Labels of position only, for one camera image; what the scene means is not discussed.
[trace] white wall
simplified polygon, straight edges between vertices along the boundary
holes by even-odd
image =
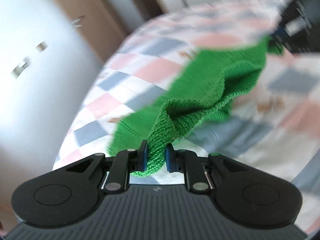
[[[53,0],[0,0],[0,15],[2,74],[31,59],[13,82],[0,79],[0,205],[7,207],[19,184],[52,169],[102,62]],[[41,41],[48,48],[38,53]]]

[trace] green knit fabric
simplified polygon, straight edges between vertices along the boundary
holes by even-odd
[[[269,48],[269,40],[237,50],[201,51],[167,93],[120,121],[108,153],[115,156],[123,149],[137,149],[147,139],[147,170],[136,175],[159,171],[168,143],[184,138],[204,120],[223,122],[230,117],[233,98],[249,93],[256,85],[266,53],[282,52],[279,47]]]

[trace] metal pin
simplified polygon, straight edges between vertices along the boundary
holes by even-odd
[[[298,11],[298,13],[303,17],[303,14],[302,14],[302,12],[300,11],[299,8],[297,8],[297,11]]]
[[[287,43],[287,42],[284,44],[284,46],[285,46],[288,50],[291,50],[291,49],[292,49],[291,46],[289,45],[289,43]]]
[[[310,35],[309,29],[308,29],[308,28],[305,28],[305,30],[306,30],[306,33],[307,33],[308,35]]]
[[[308,19],[304,19],[304,20],[307,23],[308,28],[311,30],[312,29],[312,24],[309,22]]]
[[[302,5],[301,2],[297,1],[297,4],[299,5],[299,7],[301,8],[301,10],[305,10],[304,6]]]
[[[121,189],[121,185],[117,182],[110,182],[105,185],[105,189],[110,190],[110,191],[116,191]]]
[[[198,190],[198,191],[204,191],[209,188],[209,185],[204,182],[197,182],[192,185],[193,189]]]
[[[279,42],[282,42],[282,39],[279,35],[276,35],[276,39],[279,41]]]

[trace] ribbed black surface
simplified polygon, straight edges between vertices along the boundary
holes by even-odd
[[[294,225],[272,230],[245,228],[222,216],[205,195],[184,185],[131,185],[108,195],[85,220],[64,228],[20,224],[6,240],[301,240]]]

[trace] screw head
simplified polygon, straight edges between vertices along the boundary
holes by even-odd
[[[209,188],[209,185],[207,183],[204,182],[197,182],[195,184],[192,185],[192,188],[198,191],[204,191],[207,190]]]
[[[105,187],[105,189],[110,190],[110,191],[116,191],[116,190],[121,189],[121,185],[117,182],[110,182],[110,183],[106,184],[104,187]]]

